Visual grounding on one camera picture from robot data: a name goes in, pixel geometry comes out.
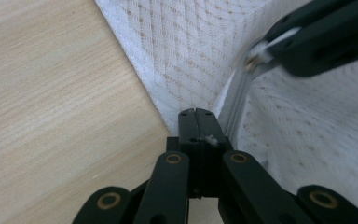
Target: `white mesh fabric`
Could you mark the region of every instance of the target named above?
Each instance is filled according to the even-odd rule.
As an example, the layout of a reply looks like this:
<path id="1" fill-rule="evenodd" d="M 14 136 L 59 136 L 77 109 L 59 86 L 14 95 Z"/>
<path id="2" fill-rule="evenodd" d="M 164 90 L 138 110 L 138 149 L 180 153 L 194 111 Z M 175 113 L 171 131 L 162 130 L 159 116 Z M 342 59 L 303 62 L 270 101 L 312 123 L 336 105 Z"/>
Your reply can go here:
<path id="1" fill-rule="evenodd" d="M 190 107 L 220 112 L 241 51 L 306 1 L 96 0 L 173 135 Z M 358 62 L 321 76 L 255 80 L 236 147 L 291 192 L 319 184 L 358 206 Z"/>

